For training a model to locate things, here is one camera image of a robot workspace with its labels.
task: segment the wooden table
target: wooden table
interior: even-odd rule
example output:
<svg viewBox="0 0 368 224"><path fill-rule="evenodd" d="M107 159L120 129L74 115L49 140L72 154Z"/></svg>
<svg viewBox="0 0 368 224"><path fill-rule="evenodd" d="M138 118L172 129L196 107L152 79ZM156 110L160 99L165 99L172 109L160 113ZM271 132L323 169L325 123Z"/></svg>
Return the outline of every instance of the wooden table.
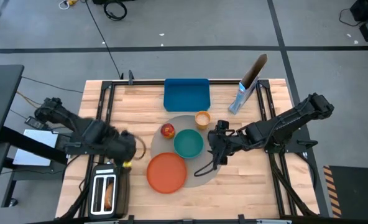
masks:
<svg viewBox="0 0 368 224"><path fill-rule="evenodd" d="M101 80L86 82L79 111L81 117L95 118L101 83ZM270 85L276 114L289 110L292 104L285 80L270 79ZM237 89L237 85L210 86L211 122L225 119L230 122L231 129L237 129L261 119L256 93L251 95L237 115L228 111ZM104 105L108 102L108 91ZM262 149L237 152L229 158L227 166L221 167L214 179L202 186L180 189L170 195L159 194L150 188L145 173L151 159L149 151L154 133L168 119L182 114L194 113L165 111L162 85L125 85L115 89L111 125L140 136L147 145L146 156L141 161L132 162L128 215L135 215L135 219L141 220L237 219L238 214L244 214L245 218L278 218L269 159ZM292 187L309 208L318 213L307 164L294 154L287 154L286 160ZM78 185L85 178L87 162L88 156L80 156L68 167L56 217L63 215L77 198ZM287 196L282 186L281 189L285 212L289 214Z"/></svg>

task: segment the concrete floor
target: concrete floor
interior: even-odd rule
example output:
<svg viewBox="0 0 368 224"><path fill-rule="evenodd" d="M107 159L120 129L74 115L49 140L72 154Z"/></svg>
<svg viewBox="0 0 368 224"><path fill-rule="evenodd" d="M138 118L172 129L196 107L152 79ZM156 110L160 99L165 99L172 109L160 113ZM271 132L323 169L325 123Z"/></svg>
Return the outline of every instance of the concrete floor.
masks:
<svg viewBox="0 0 368 224"><path fill-rule="evenodd" d="M86 5L78 2L63 11L58 8L60 1L9 1L0 17L0 49L104 47ZM286 46L368 46L357 27L338 21L339 11L349 8L354 0L272 2ZM278 47L265 0L136 0L125 5L127 17L113 22L105 17L102 7L90 3L110 47L160 47L161 44ZM343 20L354 22L348 12L343 14ZM263 52L160 50L113 52L113 57L121 72L131 69L136 79L241 78ZM269 61L262 78L292 76L285 72L287 67L278 48L267 54ZM300 99L315 91L324 94L335 106L332 117L308 125L310 137L320 142L314 147L320 176L323 165L368 167L368 51L289 51L287 54ZM76 90L82 90L86 80L117 79L106 52L0 54L0 64L23 64L24 76ZM77 112L80 106L80 94L28 80L21 81L19 90L35 101L60 97L72 112ZM19 97L11 108L24 116L34 112ZM29 128L14 113L9 113L5 125L20 132ZM11 149L9 155L14 154L15 150ZM0 204L8 178L9 174L0 178ZM59 180L18 182L13 197L20 204L0 208L0 223L53 219L61 184Z"/></svg>

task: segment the orange cup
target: orange cup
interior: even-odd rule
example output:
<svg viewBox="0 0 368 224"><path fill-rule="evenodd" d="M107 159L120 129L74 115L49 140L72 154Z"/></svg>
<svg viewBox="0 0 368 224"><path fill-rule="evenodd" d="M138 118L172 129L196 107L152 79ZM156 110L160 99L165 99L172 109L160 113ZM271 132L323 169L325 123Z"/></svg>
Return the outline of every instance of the orange cup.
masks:
<svg viewBox="0 0 368 224"><path fill-rule="evenodd" d="M199 111L195 115L196 127L199 130L205 130L210 123L210 114L207 111Z"/></svg>

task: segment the blue tray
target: blue tray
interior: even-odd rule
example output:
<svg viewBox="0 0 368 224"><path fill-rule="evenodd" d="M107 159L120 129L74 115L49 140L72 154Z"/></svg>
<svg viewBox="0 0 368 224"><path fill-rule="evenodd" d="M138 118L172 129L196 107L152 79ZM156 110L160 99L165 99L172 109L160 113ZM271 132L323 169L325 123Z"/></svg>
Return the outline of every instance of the blue tray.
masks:
<svg viewBox="0 0 368 224"><path fill-rule="evenodd" d="M206 78L168 78L163 105L167 111L207 111L210 107L209 80Z"/></svg>

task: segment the orange plate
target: orange plate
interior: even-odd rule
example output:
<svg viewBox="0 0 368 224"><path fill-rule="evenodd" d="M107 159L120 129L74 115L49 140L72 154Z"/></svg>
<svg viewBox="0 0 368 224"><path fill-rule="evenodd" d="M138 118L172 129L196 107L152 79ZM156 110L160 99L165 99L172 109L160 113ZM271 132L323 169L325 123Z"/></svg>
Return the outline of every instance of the orange plate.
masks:
<svg viewBox="0 0 368 224"><path fill-rule="evenodd" d="M186 181L184 159L172 152L155 156L148 164L147 180L159 193L170 194L177 191Z"/></svg>

